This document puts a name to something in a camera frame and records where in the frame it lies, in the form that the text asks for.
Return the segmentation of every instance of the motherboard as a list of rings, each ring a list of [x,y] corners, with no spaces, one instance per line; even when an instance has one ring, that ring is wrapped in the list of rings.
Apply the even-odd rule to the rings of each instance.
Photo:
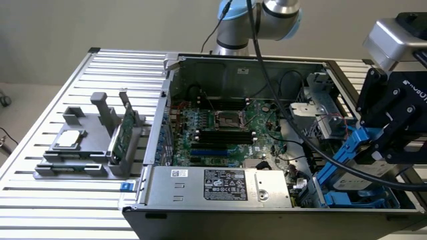
[[[171,108],[171,165],[254,168],[265,161],[284,169],[286,146],[278,140],[281,126],[276,105],[269,101],[181,102]]]

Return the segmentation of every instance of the blue latch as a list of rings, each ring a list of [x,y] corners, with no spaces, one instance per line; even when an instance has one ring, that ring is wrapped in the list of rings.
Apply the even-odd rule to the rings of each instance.
[[[133,183],[122,182],[119,185],[121,193],[131,193],[133,192]]]

